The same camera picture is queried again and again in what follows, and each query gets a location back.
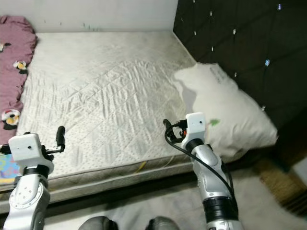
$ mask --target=white wall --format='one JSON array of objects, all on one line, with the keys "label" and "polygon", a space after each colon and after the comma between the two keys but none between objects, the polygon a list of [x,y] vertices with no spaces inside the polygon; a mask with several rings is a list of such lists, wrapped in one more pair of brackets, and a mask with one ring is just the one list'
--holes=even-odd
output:
[{"label": "white wall", "polygon": [[172,30],[178,0],[0,0],[37,32]]}]

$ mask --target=pink blanket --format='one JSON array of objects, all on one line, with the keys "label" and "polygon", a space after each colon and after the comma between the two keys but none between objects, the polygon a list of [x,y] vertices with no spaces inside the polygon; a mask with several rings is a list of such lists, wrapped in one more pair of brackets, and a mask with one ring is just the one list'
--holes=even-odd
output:
[{"label": "pink blanket", "polygon": [[24,17],[0,17],[0,144],[16,133],[23,103],[20,101],[36,35]]}]

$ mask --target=pillow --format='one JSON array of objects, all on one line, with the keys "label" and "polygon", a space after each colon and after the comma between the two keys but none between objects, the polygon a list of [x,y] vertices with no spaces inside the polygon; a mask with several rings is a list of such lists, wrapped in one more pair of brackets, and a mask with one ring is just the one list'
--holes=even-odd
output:
[{"label": "pillow", "polygon": [[218,64],[197,63],[176,72],[175,79],[187,112],[205,114],[205,142],[225,162],[239,159],[249,149],[275,144],[276,127]]}]

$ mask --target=quilted mattress cover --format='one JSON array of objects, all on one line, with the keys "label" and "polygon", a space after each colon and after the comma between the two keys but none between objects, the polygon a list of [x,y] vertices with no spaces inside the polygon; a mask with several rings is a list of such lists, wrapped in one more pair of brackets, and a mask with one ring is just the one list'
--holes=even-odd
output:
[{"label": "quilted mattress cover", "polygon": [[[31,131],[54,146],[65,126],[66,149],[54,154],[49,177],[51,202],[191,171],[164,140],[162,120],[185,117],[173,73],[195,64],[172,32],[37,37],[17,134]],[[1,212],[8,196],[0,194]]]}]

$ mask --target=gray pants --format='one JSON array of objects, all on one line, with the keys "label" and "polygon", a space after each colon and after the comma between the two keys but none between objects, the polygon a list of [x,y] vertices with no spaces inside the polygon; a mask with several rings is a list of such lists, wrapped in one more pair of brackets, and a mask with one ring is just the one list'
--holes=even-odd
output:
[{"label": "gray pants", "polygon": [[[118,230],[116,222],[107,217],[93,217],[81,225],[79,230]],[[180,230],[174,221],[166,217],[151,219],[146,230]]]}]

